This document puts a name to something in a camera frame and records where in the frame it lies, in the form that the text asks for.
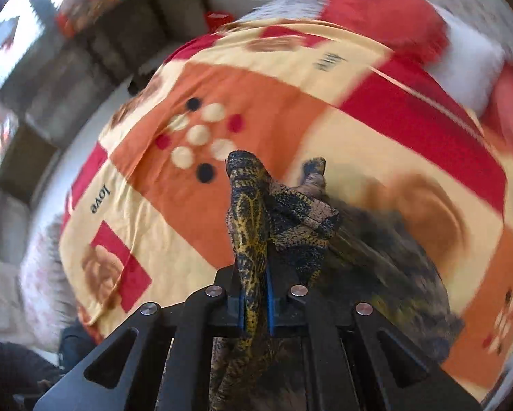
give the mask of floor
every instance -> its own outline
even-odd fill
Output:
[[[157,68],[179,46],[179,43],[170,43],[156,57],[146,63],[142,69],[146,71]],[[60,157],[47,181],[37,206],[33,209],[28,242],[30,242],[31,237],[37,231],[42,230],[56,215],[64,213],[66,195],[76,179],[80,168],[95,146],[100,131],[119,107],[130,98],[127,92],[129,82],[130,79],[127,79],[110,95],[91,116],[72,144]]]

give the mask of red pillow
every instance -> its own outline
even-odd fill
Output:
[[[329,0],[320,18],[421,63],[437,61],[449,44],[445,20],[426,0]]]
[[[513,63],[506,63],[480,119],[513,148]]]

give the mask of bed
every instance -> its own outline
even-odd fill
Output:
[[[447,9],[513,57],[505,2],[468,1],[479,15],[464,0]],[[79,315],[102,339],[142,303],[182,302],[233,263],[224,160],[236,149],[288,186],[322,156],[328,194],[352,204],[417,175],[446,218],[428,215],[419,243],[465,323],[443,368],[482,401],[513,352],[513,151],[405,54],[308,20],[323,4],[277,0],[187,43],[112,117],[66,200],[60,252]],[[447,252],[430,244],[439,235]]]

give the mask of white circle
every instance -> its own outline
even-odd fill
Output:
[[[205,145],[210,137],[211,131],[205,125],[194,125],[186,133],[186,140],[192,145]]]
[[[226,160],[228,155],[236,150],[236,144],[228,139],[216,139],[211,144],[211,155],[216,160]]]
[[[177,147],[171,151],[171,161],[178,168],[190,168],[193,164],[193,152],[188,147]]]
[[[220,103],[211,103],[203,108],[201,118],[206,122],[218,122],[223,120],[226,115],[226,110]]]
[[[188,126],[190,119],[186,113],[177,114],[176,116],[171,117],[171,120],[167,124],[167,129],[171,131],[180,131],[184,130]]]

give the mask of camouflage fabric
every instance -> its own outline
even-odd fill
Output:
[[[280,263],[293,265],[302,283],[324,294],[333,311],[349,312],[367,301],[429,356],[447,358],[463,323],[450,312],[435,265],[397,212],[372,214],[328,198],[323,158],[304,164],[295,188],[274,181],[248,152],[231,153],[226,170],[232,187],[227,224],[245,291],[246,336],[215,339],[211,410],[255,409],[273,398],[291,409],[284,403],[286,388],[287,395],[304,396],[299,340],[267,335],[269,244]]]

